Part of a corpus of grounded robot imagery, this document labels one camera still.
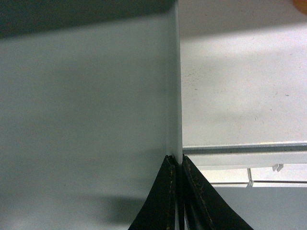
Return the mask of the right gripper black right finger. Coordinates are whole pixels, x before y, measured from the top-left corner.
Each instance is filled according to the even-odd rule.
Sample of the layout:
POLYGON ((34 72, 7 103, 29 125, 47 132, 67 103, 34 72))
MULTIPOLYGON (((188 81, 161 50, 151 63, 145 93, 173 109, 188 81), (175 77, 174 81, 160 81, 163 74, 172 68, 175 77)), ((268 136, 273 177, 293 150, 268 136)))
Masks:
POLYGON ((251 230, 188 156, 183 156, 183 197, 189 230, 251 230))

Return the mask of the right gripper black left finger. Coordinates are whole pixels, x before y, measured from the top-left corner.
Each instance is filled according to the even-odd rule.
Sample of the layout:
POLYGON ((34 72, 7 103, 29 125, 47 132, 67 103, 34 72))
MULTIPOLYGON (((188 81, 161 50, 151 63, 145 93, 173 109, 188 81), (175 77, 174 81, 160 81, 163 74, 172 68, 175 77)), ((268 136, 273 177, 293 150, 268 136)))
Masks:
POLYGON ((165 156, 153 186, 130 230, 174 230, 176 221, 176 167, 165 156))

